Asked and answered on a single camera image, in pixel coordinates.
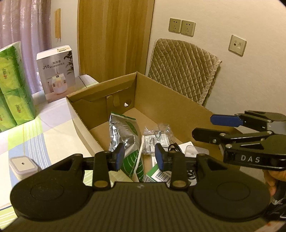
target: human hand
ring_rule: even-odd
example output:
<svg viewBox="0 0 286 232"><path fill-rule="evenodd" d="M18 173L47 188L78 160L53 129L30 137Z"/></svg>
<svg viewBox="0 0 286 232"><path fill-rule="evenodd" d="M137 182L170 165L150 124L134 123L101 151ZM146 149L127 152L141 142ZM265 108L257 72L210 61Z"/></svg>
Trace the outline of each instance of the human hand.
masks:
<svg viewBox="0 0 286 232"><path fill-rule="evenodd" d="M277 181L286 181L286 171L268 171L263 170L264 179L269 189L270 195L273 196L276 192Z"/></svg>

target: plant picture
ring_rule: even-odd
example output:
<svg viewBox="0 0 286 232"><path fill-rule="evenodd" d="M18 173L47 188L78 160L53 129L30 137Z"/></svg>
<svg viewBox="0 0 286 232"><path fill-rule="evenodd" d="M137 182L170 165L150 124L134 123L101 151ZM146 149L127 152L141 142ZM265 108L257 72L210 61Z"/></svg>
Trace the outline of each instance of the plant picture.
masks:
<svg viewBox="0 0 286 232"><path fill-rule="evenodd" d="M70 73L74 73L74 64L72 60L72 51L69 51L69 53L63 58L64 60L67 59L68 64L66 65L66 68L69 66L69 69L67 71L67 75Z"/></svg>

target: green tissue pack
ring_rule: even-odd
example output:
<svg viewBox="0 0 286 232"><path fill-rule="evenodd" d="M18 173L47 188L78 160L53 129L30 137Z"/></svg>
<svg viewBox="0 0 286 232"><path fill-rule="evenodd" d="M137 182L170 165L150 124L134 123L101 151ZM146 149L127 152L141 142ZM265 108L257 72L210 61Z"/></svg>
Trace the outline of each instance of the green tissue pack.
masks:
<svg viewBox="0 0 286 232"><path fill-rule="evenodd" d="M15 126L17 123L8 108L4 95L0 92L0 132Z"/></svg>
<svg viewBox="0 0 286 232"><path fill-rule="evenodd" d="M4 94L18 125L35 119L35 106L28 85Z"/></svg>
<svg viewBox="0 0 286 232"><path fill-rule="evenodd" d="M21 42L0 49L0 88L3 94L25 85Z"/></svg>
<svg viewBox="0 0 286 232"><path fill-rule="evenodd" d="M19 41L0 49L0 92L1 131L35 119Z"/></svg>

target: humidifier box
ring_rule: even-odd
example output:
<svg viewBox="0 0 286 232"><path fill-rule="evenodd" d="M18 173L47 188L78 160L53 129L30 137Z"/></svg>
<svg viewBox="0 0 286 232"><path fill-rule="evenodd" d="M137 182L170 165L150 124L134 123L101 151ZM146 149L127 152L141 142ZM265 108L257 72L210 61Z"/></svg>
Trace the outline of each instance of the humidifier box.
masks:
<svg viewBox="0 0 286 232"><path fill-rule="evenodd" d="M70 46L61 46L38 53L37 64L48 103L76 90Z"/></svg>

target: white wall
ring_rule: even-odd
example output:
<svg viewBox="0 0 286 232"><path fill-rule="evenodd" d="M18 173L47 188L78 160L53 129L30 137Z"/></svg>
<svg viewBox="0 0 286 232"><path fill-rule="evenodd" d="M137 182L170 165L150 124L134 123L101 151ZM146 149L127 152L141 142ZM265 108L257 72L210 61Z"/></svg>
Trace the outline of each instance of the white wall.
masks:
<svg viewBox="0 0 286 232"><path fill-rule="evenodd" d="M55 10L61 8L61 41L55 38ZM72 49L74 74L79 76L78 65L78 0L51 0L52 48L69 45Z"/></svg>
<svg viewBox="0 0 286 232"><path fill-rule="evenodd" d="M196 22L194 37L168 32L170 18ZM243 57L231 35L247 40ZM193 43L223 62L206 107L214 113L286 114L286 7L278 0L156 0L146 73L158 38Z"/></svg>

